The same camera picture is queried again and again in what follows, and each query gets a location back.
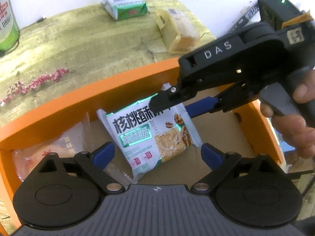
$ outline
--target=snack package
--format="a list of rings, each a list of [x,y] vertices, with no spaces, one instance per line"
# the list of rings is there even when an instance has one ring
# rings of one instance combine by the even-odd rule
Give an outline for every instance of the snack package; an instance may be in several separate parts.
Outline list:
[[[148,12],[144,0],[103,0],[101,4],[115,20],[143,16]]]
[[[37,164],[49,153],[59,157],[73,157],[82,151],[94,150],[90,135],[89,119],[75,124],[60,137],[50,139],[24,150],[12,152],[18,178],[23,182]]]
[[[176,9],[156,10],[156,23],[170,53],[188,53],[198,41],[198,33],[185,13]]]
[[[97,116],[132,167],[134,180],[187,147],[202,145],[183,104],[153,113],[149,109],[151,97],[115,113],[97,110]]]

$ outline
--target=brown cardboard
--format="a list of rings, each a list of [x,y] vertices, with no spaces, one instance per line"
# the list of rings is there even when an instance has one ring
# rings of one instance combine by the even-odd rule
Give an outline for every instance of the brown cardboard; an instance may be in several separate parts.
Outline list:
[[[197,97],[185,102],[185,105],[207,96],[215,96],[217,89],[205,90]],[[243,157],[254,157],[238,121],[232,112],[207,113],[193,119],[201,139],[223,152],[234,151]],[[95,147],[112,141],[110,135],[100,121],[91,124]],[[121,172],[132,177],[131,167],[120,149],[116,146],[115,158],[111,162]],[[190,187],[206,176],[211,170],[201,160],[200,147],[189,147],[182,154],[147,172],[138,183],[140,184],[187,184]]]

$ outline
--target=human hand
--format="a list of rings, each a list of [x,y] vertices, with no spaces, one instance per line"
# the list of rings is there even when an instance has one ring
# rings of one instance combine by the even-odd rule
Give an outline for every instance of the human hand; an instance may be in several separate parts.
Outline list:
[[[315,99],[315,70],[307,73],[294,91],[293,99],[297,103]],[[307,127],[302,116],[297,114],[277,116],[263,103],[260,104],[260,111],[265,117],[272,117],[273,127],[282,134],[284,141],[296,148],[300,157],[307,159],[315,155],[315,129]]]

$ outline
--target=gray ribbed surface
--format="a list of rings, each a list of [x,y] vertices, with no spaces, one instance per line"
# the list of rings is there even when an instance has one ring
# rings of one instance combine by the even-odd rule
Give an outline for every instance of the gray ribbed surface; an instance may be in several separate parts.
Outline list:
[[[183,185],[159,186],[158,192],[154,187],[131,185],[123,194],[106,197],[92,217],[72,228],[24,226],[14,236],[303,236],[292,225],[256,230],[234,224],[210,198],[193,195]]]

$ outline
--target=metal pin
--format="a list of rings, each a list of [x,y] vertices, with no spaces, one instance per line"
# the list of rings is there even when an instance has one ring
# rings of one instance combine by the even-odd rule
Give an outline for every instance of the metal pin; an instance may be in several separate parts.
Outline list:
[[[117,184],[117,183],[111,183],[111,184],[108,184],[106,186],[107,190],[109,191],[119,191],[121,188],[122,188],[122,185],[121,184]]]
[[[209,189],[209,185],[206,183],[197,183],[194,184],[194,188],[198,191],[205,191]]]

